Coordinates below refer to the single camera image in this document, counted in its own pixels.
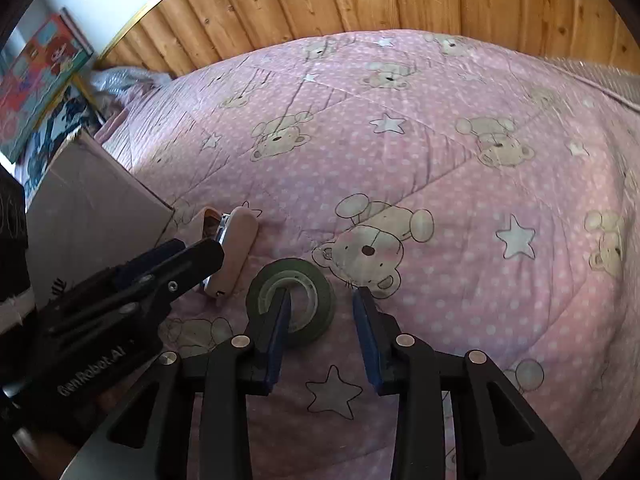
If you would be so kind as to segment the cardboard box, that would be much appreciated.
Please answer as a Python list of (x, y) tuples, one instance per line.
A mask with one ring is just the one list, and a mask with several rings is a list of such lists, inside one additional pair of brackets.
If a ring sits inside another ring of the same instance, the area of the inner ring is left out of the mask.
[(171, 206), (88, 133), (72, 134), (26, 210), (27, 264), (36, 307), (153, 248), (173, 215)]

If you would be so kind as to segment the pink stapler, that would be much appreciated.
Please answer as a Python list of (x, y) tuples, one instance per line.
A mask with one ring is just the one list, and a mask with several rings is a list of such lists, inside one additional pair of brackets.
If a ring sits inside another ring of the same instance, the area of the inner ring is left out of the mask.
[(206, 278), (203, 290), (209, 297), (227, 298), (256, 240), (258, 217), (246, 205), (237, 206), (226, 214), (206, 207), (196, 215), (194, 221), (198, 235), (213, 237), (224, 251), (224, 262), (218, 271)]

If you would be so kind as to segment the colourful toy box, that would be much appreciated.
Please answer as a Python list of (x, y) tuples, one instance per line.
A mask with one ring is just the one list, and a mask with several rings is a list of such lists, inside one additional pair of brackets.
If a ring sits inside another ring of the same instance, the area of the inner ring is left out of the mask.
[(26, 42), (1, 81), (1, 153), (9, 162), (20, 158), (51, 100), (90, 56), (61, 14)]

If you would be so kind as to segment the pink bear quilt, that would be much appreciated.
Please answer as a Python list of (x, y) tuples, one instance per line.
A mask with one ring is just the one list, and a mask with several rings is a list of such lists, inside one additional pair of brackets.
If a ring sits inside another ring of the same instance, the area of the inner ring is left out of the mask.
[(230, 297), (189, 292), (183, 356), (242, 332), (250, 283), (303, 261), (332, 288), (324, 333), (247, 403), (258, 479), (384, 479), (397, 401), (367, 381), (352, 291), (435, 350), (480, 349), (582, 478), (639, 420), (639, 110), (548, 63), (395, 30), (280, 44), (134, 89), (103, 147), (175, 211), (248, 208)]

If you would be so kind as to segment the green tape roll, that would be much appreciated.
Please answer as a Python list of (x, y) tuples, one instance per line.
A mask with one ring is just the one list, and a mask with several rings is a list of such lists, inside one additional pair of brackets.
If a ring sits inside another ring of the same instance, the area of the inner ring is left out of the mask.
[(248, 318), (266, 313), (280, 288), (291, 296), (288, 324), (290, 348), (308, 346), (330, 327), (335, 314), (334, 291), (323, 273), (312, 263), (299, 258), (283, 258), (267, 264), (250, 283), (245, 307)]

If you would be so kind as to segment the bubble wrap sheet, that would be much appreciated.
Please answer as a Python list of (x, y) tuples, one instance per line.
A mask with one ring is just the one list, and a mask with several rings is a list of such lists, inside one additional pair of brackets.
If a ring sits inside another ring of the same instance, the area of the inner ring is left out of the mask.
[(629, 70), (571, 58), (544, 58), (563, 73), (601, 90), (636, 112), (640, 106), (640, 76)]

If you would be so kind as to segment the blue robot toy box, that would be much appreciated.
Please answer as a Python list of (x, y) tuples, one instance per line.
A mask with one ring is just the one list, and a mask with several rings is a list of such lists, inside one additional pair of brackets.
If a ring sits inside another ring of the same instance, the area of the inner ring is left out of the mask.
[(74, 84), (68, 84), (44, 113), (16, 163), (14, 177), (23, 185), (26, 205), (66, 138), (78, 129), (95, 134), (101, 126), (100, 114)]

